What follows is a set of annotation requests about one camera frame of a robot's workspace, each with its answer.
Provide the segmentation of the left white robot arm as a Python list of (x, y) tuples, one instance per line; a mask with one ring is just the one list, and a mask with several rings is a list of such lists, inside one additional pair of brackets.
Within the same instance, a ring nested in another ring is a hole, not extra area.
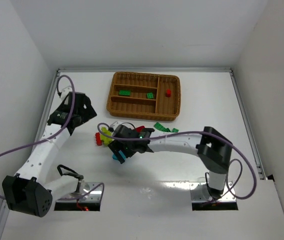
[(81, 195), (84, 176), (62, 164), (57, 166), (58, 179), (46, 179), (67, 139), (97, 113), (85, 93), (63, 92), (60, 99), (61, 104), (48, 118), (40, 144), (16, 174), (7, 175), (2, 182), (9, 210), (42, 218), (57, 200)]

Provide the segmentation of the small green square lego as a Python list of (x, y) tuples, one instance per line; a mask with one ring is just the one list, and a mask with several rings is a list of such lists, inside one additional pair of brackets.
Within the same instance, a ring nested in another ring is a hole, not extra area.
[(154, 95), (152, 92), (147, 93), (146, 96), (148, 99), (154, 99)]

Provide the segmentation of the long green lego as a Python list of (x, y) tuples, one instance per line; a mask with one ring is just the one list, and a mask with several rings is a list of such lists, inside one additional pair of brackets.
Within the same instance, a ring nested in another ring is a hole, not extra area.
[(131, 91), (130, 90), (123, 90), (123, 89), (121, 89), (118, 92), (118, 95), (119, 96), (123, 96), (123, 97), (130, 97), (131, 96)]

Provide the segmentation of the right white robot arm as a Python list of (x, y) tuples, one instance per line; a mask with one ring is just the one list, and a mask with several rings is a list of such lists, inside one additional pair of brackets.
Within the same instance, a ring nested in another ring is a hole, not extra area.
[(232, 148), (231, 142), (213, 127), (206, 126), (203, 133), (174, 133), (143, 128), (140, 131), (125, 125), (114, 128), (115, 139), (108, 145), (113, 157), (123, 164), (135, 153), (174, 152), (200, 158), (209, 172), (206, 189), (209, 199), (217, 200), (223, 195)]

